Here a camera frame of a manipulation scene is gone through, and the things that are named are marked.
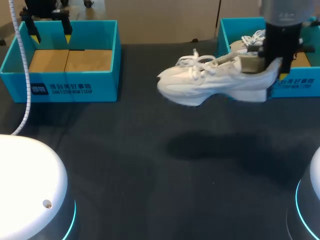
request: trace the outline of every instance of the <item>floor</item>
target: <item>floor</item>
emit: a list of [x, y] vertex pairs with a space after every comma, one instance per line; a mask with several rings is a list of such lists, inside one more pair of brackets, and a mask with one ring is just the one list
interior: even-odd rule
[[[25, 0], [14, 0], [14, 7], [16, 13], [26, 6]], [[4, 15], [0, 18], [0, 38], [5, 39], [9, 46], [15, 36], [13, 24], [11, 22], [8, 1], [3, 0], [0, 3], [1, 13]], [[104, 0], [94, 0], [92, 8], [86, 8], [83, 0], [69, 0], [69, 6], [64, 8], [70, 11], [70, 20], [105, 20], [107, 19], [106, 8]]]
[[[215, 50], [123, 45], [118, 102], [32, 104], [21, 135], [61, 157], [80, 240], [289, 240], [286, 209], [320, 145], [320, 98], [168, 102], [156, 76], [193, 48]], [[10, 134], [25, 105], [1, 82], [0, 104]]]

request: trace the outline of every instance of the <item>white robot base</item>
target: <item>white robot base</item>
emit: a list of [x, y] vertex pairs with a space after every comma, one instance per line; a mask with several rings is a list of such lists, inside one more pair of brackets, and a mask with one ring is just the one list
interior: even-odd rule
[[320, 148], [299, 182], [286, 213], [290, 240], [320, 240]]
[[0, 135], [0, 191], [0, 240], [78, 239], [65, 166], [44, 143]]

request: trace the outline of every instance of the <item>white shoe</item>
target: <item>white shoe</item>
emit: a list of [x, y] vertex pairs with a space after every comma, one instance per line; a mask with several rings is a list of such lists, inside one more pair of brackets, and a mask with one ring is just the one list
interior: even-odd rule
[[253, 36], [242, 36], [242, 42], [246, 45], [257, 45], [262, 46], [264, 40], [266, 38], [266, 30], [258, 30], [256, 31]]
[[[276, 59], [261, 73], [245, 74], [241, 72], [239, 56], [220, 65], [214, 56], [180, 59], [178, 63], [182, 67], [162, 72], [157, 89], [167, 99], [186, 106], [199, 106], [214, 94], [225, 94], [245, 102], [264, 102], [267, 88], [275, 82], [280, 66], [280, 60]], [[211, 61], [201, 63], [204, 59]]]

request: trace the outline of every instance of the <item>cardboard box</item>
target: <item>cardboard box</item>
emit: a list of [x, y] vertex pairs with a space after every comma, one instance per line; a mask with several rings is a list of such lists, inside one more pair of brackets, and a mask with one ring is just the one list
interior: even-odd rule
[[[30, 68], [33, 103], [117, 100], [121, 63], [117, 21], [70, 21], [73, 32], [69, 44], [61, 21], [34, 23], [41, 36], [40, 44], [29, 36], [24, 22], [19, 27]], [[73, 70], [65, 72], [68, 51], [81, 51], [85, 56], [77, 59], [81, 60], [78, 64], [69, 64], [68, 68]], [[16, 37], [0, 68], [0, 76], [14, 102], [25, 103], [26, 78]]]
[[[263, 29], [266, 29], [263, 17], [222, 18], [215, 56], [230, 53], [230, 44]], [[271, 98], [320, 97], [320, 27], [304, 27], [300, 37], [304, 44], [315, 48], [315, 53], [306, 53], [307, 59], [303, 53], [298, 55], [290, 74], [272, 86]]]
[[296, 59], [294, 59], [291, 63], [292, 68], [299, 68], [299, 67], [307, 67], [310, 68], [310, 62], [304, 52], [298, 52], [296, 54]]
[[111, 50], [70, 51], [64, 71], [110, 71], [111, 61]]
[[30, 73], [64, 72], [69, 50], [35, 50], [30, 67]]

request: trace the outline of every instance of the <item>beige wall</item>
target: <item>beige wall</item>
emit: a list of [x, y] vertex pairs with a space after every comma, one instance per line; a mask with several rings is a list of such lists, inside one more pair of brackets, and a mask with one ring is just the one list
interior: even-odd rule
[[123, 43], [181, 43], [214, 37], [219, 0], [105, 0]]

